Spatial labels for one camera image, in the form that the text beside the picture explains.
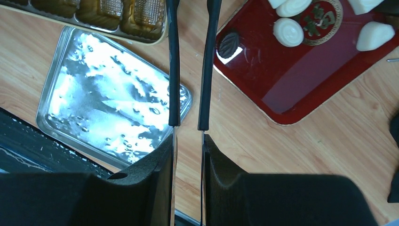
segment gold emblem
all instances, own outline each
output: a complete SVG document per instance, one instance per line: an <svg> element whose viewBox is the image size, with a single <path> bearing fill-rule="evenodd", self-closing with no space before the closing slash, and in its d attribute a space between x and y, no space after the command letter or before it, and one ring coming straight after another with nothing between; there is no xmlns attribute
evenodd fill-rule
<svg viewBox="0 0 399 226"><path fill-rule="evenodd" d="M330 40L341 26L342 4L339 0L313 0L295 19L303 28L303 43L310 46L320 45Z"/></svg>

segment aluminum tray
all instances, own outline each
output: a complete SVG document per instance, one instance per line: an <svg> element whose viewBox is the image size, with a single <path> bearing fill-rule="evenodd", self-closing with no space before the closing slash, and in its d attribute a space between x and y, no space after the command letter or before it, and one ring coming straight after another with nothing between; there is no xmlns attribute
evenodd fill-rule
<svg viewBox="0 0 399 226"><path fill-rule="evenodd" d="M38 127L73 148L124 168L171 132L168 75L118 43L65 27L40 98ZM192 104L181 86L181 115Z"/></svg>

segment metal pin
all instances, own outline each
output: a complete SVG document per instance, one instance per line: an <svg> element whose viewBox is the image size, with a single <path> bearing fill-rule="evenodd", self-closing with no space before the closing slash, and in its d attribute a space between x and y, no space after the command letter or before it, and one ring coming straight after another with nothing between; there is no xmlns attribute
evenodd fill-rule
<svg viewBox="0 0 399 226"><path fill-rule="evenodd" d="M399 61L399 58L395 58L395 59L389 59L389 60L387 60L388 62L398 62Z"/></svg>

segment wood grain surface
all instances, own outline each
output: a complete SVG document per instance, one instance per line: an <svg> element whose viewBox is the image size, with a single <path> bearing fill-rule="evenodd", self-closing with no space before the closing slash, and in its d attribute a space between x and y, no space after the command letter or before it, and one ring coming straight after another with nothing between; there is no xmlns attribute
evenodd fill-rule
<svg viewBox="0 0 399 226"><path fill-rule="evenodd" d="M243 2L224 0L219 26ZM176 207L196 219L201 158L197 119L207 21L206 1L181 1L181 79L192 91L194 103L178 131ZM0 9L0 107L32 125L61 29L62 25L47 20ZM167 41L151 47L122 44L168 71ZM209 134L249 172L346 175L363 191L383 225L399 218L399 204L386 201L399 165L399 149L389 134L390 118L399 109L399 63L385 61L395 57L399 49L288 127L271 122L214 72Z"/></svg>

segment red tray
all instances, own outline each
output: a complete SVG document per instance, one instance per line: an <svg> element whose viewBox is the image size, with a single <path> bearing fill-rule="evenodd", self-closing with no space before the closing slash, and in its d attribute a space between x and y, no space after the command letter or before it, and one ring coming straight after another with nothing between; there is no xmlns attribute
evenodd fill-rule
<svg viewBox="0 0 399 226"><path fill-rule="evenodd" d="M309 26L307 16L314 21ZM215 68L282 125L300 121L399 45L396 35L377 50L357 51L361 28L370 21L384 23L385 18L375 12L357 16L347 0L313 0L293 18L307 26L306 44L298 47L287 48L276 40L273 24L278 19L267 0L248 0L216 38L219 43L236 31L239 48L227 60L216 51Z"/></svg>

